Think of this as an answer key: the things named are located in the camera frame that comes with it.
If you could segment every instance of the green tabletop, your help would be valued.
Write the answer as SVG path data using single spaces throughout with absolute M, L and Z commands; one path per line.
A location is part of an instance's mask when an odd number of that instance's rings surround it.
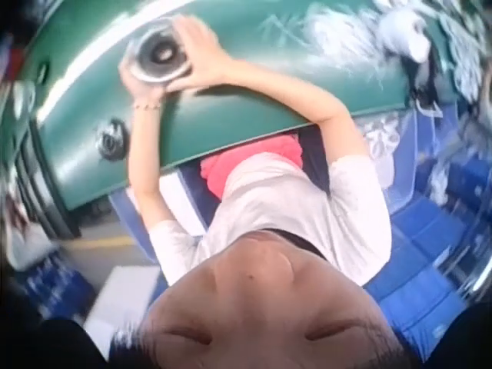
M 307 50 L 299 20 L 311 1 L 181 0 L 160 2 L 158 11 L 145 8 L 152 2 L 141 3 L 65 0 L 30 47 L 23 79 L 35 79 L 39 65 L 50 63 L 46 85 L 38 91 L 37 126 L 45 160 L 68 209 L 126 185 L 126 162 L 103 160 L 95 138 L 112 118 L 131 126 L 131 101 L 116 67 L 129 39 L 146 29 L 145 25 L 132 27 L 145 19 L 176 12 L 195 14 L 218 33 L 234 57 L 312 81 L 338 96 L 353 115 L 405 107 L 407 79 L 398 63 L 390 63 L 380 74 L 364 63 L 344 70 Z M 335 9 L 343 3 L 346 9 L 357 11 L 371 6 L 372 1 L 317 3 Z M 440 56 L 449 58 L 446 39 L 432 20 L 429 31 Z M 10 116 L 3 119 L 7 124 L 0 128 L 9 125 Z M 162 117 L 161 164 L 163 169 L 172 168 L 227 146 L 305 124 L 279 104 L 236 88 L 173 96 Z M 26 121 L 21 121 L 8 133 L 22 136 L 26 127 Z

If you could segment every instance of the black hair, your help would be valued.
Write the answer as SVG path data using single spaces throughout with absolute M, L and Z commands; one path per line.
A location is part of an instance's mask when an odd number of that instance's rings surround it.
M 387 350 L 376 353 L 376 357 L 356 366 L 357 369 L 415 369 L 423 366 L 423 359 L 400 331 L 395 331 L 400 347 L 392 347 L 388 340 Z M 155 347 L 149 346 L 138 331 L 116 334 L 111 343 L 109 367 L 113 369 L 172 369 L 159 365 L 155 358 Z

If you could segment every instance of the pink cloth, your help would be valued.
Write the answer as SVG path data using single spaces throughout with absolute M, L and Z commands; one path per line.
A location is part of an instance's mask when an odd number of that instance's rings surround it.
M 242 161 L 253 155 L 270 152 L 278 154 L 282 160 L 302 169 L 302 148 L 297 135 L 277 135 L 248 144 L 230 148 L 201 161 L 201 176 L 207 181 L 208 189 L 222 199 L 225 182 L 229 174 Z

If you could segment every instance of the closed eye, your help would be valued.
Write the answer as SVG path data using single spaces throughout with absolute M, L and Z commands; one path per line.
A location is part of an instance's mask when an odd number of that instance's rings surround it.
M 360 321 L 341 321 L 332 324 L 321 324 L 314 330 L 306 333 L 305 337 L 309 341 L 317 341 L 326 337 L 335 336 L 353 327 L 361 327 Z
M 188 327 L 172 328 L 170 330 L 166 330 L 165 333 L 173 336 L 186 338 L 188 340 L 195 341 L 203 345 L 209 345 L 212 342 L 212 337 L 210 334 L 207 334 L 202 331 L 196 331 L 195 329 L 188 328 Z

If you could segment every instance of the bracelet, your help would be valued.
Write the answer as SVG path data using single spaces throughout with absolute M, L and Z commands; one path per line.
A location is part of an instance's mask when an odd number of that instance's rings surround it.
M 143 100 L 143 101 L 135 101 L 133 103 L 133 109 L 135 110 L 159 110 L 162 108 L 162 103 L 160 101 L 149 101 L 149 100 Z

